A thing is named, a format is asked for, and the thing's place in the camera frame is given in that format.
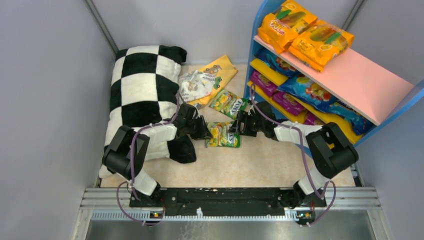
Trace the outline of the orange candy bag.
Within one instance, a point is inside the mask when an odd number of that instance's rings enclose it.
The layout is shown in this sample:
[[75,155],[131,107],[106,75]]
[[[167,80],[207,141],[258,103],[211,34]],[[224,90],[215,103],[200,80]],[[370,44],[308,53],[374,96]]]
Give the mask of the orange candy bag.
[[294,0],[284,1],[278,10],[267,14],[257,29],[258,37],[277,54],[286,51],[318,17]]

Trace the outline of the purple candy bag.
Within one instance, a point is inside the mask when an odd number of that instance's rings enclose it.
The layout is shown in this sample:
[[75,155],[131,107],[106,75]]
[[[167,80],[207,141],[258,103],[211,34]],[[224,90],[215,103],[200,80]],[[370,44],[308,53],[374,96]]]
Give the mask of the purple candy bag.
[[313,113],[307,112],[303,124],[309,126],[320,126],[324,125],[325,123],[316,117]]
[[257,88],[260,88],[268,97],[272,97],[278,87],[257,70],[254,70],[250,75],[250,81],[252,81]]
[[298,116],[300,113],[305,111],[305,108],[300,103],[284,91],[276,91],[272,95],[271,99],[294,116]]

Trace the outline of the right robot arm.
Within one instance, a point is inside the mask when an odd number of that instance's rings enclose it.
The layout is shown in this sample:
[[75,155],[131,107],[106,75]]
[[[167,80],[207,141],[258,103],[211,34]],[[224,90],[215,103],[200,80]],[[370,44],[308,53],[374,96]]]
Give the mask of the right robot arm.
[[294,192],[301,197],[320,196],[319,189],[325,188],[333,177],[359,160],[358,152],[336,123],[307,125],[277,119],[271,106],[264,101],[254,103],[250,111],[239,111],[229,130],[249,137],[262,132],[271,140],[293,143],[300,146],[303,158],[308,149],[313,165],[309,167],[306,160],[303,162],[305,176],[293,186]]

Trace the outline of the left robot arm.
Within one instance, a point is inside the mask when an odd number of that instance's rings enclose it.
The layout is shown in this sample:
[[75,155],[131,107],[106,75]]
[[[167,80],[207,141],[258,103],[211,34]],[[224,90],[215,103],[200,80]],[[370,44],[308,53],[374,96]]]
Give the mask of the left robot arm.
[[105,149],[102,164],[125,178],[138,201],[159,200],[160,184],[145,170],[147,160],[169,158],[180,164],[197,160],[193,140],[210,140],[213,135],[198,110],[182,104],[170,118],[134,130],[119,127]]

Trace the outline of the green yellow candy bag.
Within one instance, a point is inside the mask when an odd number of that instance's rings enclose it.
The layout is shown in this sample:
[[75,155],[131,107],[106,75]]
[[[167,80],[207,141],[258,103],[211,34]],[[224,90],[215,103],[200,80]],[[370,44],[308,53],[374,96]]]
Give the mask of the green yellow candy bag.
[[248,105],[246,98],[240,97],[231,91],[221,89],[209,104],[209,107],[235,120],[240,111]]

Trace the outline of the orange candy bag floor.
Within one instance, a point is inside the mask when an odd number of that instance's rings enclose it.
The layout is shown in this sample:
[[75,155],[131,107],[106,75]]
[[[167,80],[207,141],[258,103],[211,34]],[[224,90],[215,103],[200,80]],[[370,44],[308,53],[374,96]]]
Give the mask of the orange candy bag floor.
[[288,52],[322,72],[329,61],[351,47],[354,39],[352,33],[319,19],[293,40]]

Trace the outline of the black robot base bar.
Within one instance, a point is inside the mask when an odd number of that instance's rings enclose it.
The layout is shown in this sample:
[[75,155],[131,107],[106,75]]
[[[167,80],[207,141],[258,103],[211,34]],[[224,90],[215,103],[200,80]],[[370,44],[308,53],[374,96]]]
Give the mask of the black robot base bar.
[[282,216],[287,209],[325,207],[325,199],[300,190],[280,187],[160,188],[151,196],[132,194],[131,208],[158,208],[167,217],[265,217]]

